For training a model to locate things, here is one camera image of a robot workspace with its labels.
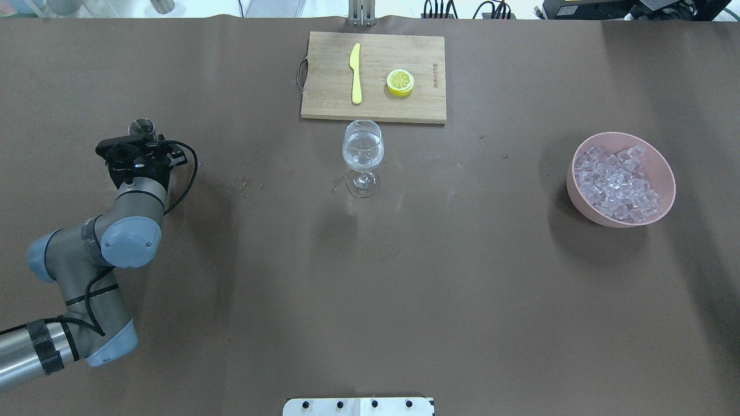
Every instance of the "pink bowl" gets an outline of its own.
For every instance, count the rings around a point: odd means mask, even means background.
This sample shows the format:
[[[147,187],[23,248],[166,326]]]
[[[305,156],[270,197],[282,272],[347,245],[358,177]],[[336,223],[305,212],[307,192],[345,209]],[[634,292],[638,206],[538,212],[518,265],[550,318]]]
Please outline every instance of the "pink bowl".
[[[636,224],[615,220],[600,213],[586,201],[586,198],[578,189],[578,186],[576,186],[574,164],[576,162],[576,156],[585,152],[585,150],[593,144],[600,145],[607,153],[617,153],[621,150],[627,149],[628,147],[632,147],[635,144],[640,144],[645,148],[645,155],[641,158],[642,163],[645,165],[643,172],[645,172],[645,177],[650,181],[652,188],[660,196],[659,211],[652,219]],[[607,227],[628,228],[652,224],[665,217],[665,215],[668,214],[668,211],[670,211],[670,208],[673,207],[673,202],[676,200],[676,179],[673,177],[673,171],[670,169],[670,166],[663,155],[661,155],[655,147],[652,147],[648,142],[641,138],[621,132],[599,133],[597,135],[592,135],[590,138],[587,138],[586,141],[581,143],[575,154],[573,154],[573,159],[571,159],[571,165],[568,169],[565,183],[568,186],[568,195],[571,197],[573,205],[575,205],[586,218]]]

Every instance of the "glass base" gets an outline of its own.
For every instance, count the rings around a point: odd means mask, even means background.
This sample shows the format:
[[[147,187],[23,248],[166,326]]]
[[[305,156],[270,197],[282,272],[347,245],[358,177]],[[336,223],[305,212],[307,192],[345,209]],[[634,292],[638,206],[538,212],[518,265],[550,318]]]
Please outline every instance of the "glass base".
[[[355,172],[347,174],[347,189],[358,198],[367,198],[377,192],[380,180],[373,172]]]

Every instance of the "clear liquid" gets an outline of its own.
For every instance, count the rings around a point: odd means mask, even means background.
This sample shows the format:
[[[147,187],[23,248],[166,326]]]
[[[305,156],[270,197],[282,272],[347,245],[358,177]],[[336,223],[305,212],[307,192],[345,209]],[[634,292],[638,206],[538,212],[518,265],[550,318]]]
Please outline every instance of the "clear liquid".
[[[380,137],[371,132],[356,132],[342,146],[344,161],[356,172],[370,172],[380,164],[386,150]]]

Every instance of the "wine glass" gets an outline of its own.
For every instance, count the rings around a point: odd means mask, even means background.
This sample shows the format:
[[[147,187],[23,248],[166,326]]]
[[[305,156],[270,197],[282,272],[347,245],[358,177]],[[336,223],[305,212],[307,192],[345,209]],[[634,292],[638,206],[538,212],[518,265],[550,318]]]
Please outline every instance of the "wine glass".
[[[376,193],[380,182],[373,169],[383,160],[383,137],[372,120],[356,120],[347,126],[342,155],[352,171],[347,174],[347,189],[358,198]]]

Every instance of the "knife handle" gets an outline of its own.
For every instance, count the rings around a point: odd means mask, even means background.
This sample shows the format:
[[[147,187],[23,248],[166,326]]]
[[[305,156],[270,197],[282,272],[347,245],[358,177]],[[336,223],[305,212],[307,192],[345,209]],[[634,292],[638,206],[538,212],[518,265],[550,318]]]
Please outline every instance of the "knife handle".
[[[363,90],[360,87],[360,70],[353,70],[352,75],[352,102],[359,104],[363,102]]]

